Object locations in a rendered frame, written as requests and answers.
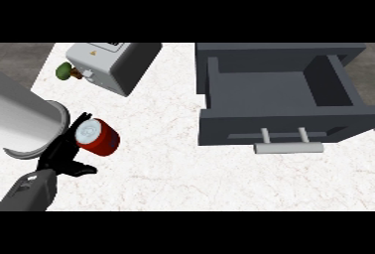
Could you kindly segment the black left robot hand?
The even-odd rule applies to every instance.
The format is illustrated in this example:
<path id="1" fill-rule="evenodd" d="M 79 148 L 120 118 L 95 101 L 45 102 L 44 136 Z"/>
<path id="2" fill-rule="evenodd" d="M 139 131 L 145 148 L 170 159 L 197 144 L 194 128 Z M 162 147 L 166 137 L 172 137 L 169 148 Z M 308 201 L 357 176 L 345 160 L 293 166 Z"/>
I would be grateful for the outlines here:
<path id="1" fill-rule="evenodd" d="M 85 112 L 67 132 L 60 135 L 51 143 L 41 156 L 38 165 L 39 171 L 52 169 L 57 172 L 57 175 L 69 175 L 76 178 L 98 172 L 97 167 L 76 161 L 76 156 L 80 151 L 76 133 L 80 125 L 91 119 L 92 115 Z"/>

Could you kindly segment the red can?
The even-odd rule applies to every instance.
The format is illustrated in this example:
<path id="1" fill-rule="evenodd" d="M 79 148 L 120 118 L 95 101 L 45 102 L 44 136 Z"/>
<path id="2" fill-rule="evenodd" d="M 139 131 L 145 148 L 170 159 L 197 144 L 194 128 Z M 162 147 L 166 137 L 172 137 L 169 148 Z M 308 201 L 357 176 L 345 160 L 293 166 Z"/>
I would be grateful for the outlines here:
<path id="1" fill-rule="evenodd" d="M 106 157 L 119 148 L 120 136 L 110 125 L 101 119 L 88 120 L 76 132 L 79 146 L 89 152 Z"/>

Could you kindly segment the dark grey drawer front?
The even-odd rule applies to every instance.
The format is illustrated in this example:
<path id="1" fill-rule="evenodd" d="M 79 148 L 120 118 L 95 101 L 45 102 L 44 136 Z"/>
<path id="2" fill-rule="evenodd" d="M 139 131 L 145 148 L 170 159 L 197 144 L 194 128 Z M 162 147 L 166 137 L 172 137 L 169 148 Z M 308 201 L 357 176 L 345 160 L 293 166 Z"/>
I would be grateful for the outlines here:
<path id="1" fill-rule="evenodd" d="M 375 128 L 375 106 L 280 109 L 204 109 L 202 146 L 253 145 L 258 154 L 323 153 Z"/>

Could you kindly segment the large pale grey cylinder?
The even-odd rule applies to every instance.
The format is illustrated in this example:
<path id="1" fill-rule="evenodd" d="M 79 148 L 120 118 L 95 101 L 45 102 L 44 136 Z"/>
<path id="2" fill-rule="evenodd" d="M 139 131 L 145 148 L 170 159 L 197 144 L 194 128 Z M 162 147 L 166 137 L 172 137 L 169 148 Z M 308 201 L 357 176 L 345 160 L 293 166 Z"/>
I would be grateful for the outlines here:
<path id="1" fill-rule="evenodd" d="M 0 72 L 0 150 L 21 160 L 39 158 L 70 124 L 66 105 L 45 100 Z"/>

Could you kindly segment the green vegetable with brown stem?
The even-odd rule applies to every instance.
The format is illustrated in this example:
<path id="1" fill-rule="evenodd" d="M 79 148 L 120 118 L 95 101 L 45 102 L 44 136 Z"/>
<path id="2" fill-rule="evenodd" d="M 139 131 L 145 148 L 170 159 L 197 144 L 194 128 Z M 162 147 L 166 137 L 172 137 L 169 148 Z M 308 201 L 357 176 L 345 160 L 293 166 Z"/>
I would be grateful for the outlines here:
<path id="1" fill-rule="evenodd" d="M 60 80 L 69 80 L 72 77 L 82 79 L 85 76 L 79 69 L 69 62 L 64 62 L 57 68 L 57 77 Z"/>

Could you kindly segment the white and grey box appliance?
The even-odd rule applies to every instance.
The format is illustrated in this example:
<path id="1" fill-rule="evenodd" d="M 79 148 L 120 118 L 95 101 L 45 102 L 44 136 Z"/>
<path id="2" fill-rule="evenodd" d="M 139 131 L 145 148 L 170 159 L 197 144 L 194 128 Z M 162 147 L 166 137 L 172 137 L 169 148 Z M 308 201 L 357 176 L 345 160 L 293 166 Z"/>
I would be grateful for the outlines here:
<path id="1" fill-rule="evenodd" d="M 67 58 L 91 83 L 129 96 L 162 48 L 162 43 L 76 43 Z"/>

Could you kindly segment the dark grey cabinet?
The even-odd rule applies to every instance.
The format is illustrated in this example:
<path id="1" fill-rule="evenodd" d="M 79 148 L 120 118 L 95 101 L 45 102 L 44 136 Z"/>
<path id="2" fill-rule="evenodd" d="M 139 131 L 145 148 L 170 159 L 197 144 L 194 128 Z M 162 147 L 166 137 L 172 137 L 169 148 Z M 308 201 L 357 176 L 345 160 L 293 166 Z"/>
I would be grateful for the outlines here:
<path id="1" fill-rule="evenodd" d="M 213 109 L 349 107 L 362 103 L 345 67 L 362 43 L 199 43 L 197 91 Z"/>

